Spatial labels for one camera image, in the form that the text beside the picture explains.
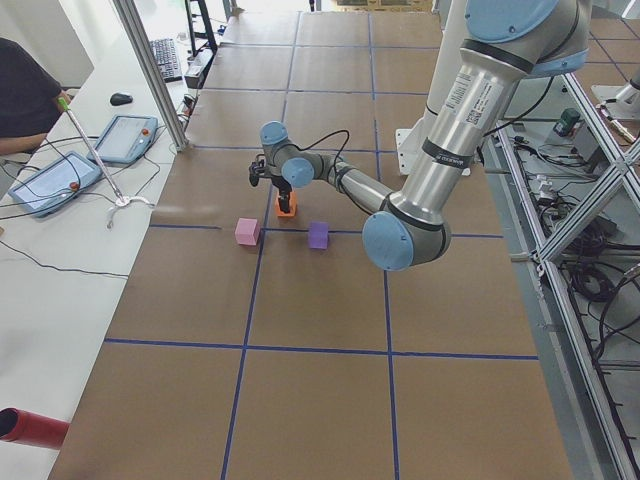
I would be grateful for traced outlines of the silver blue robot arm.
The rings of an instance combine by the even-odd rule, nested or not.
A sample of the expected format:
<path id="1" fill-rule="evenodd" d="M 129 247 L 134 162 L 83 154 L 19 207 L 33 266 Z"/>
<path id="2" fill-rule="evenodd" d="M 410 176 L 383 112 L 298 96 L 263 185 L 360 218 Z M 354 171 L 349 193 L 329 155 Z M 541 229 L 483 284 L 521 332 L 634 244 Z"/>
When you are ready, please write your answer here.
<path id="1" fill-rule="evenodd" d="M 350 165 L 340 155 L 308 153 L 292 143 L 278 121 L 260 131 L 262 154 L 249 181 L 268 179 L 281 207 L 290 193 L 323 180 L 369 217 L 364 249 L 379 268 L 400 271 L 434 261 L 449 247 L 442 210 L 484 136 L 517 84 L 579 69 L 588 52 L 589 1 L 454 1 L 447 15 L 441 59 L 457 73 L 418 157 L 398 191 Z"/>

